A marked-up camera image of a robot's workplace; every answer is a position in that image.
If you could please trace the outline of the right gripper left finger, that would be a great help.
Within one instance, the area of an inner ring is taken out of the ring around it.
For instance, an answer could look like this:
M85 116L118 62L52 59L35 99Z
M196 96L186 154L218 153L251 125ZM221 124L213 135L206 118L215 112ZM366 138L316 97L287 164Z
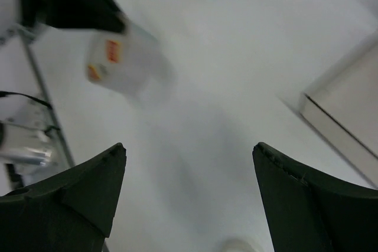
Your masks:
M126 166L117 143L73 168L1 197L1 251L102 251Z

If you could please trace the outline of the wide clear tape roll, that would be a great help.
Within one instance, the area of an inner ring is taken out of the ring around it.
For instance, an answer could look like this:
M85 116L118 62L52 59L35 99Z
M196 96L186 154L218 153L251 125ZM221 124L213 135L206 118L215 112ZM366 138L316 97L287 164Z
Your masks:
M94 34L85 72L91 83L139 102L161 101L174 82L158 40L132 22L123 34Z

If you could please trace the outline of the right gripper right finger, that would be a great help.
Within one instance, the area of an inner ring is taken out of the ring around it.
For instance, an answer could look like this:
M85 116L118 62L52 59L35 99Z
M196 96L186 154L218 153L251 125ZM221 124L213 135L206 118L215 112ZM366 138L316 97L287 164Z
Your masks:
M260 142L253 163L275 251L377 251L377 190Z

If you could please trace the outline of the small white tape roll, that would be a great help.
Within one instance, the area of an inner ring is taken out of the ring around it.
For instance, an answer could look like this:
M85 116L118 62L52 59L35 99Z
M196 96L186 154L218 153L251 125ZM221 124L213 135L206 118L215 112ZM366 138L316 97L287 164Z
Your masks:
M241 238L228 238L222 242L220 252L259 252L260 248L250 241Z

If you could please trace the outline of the transparent grey drawer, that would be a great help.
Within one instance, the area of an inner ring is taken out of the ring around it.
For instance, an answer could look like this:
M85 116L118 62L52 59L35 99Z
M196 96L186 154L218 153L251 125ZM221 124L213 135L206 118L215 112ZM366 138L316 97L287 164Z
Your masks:
M377 187L377 33L316 79L300 114L372 186Z

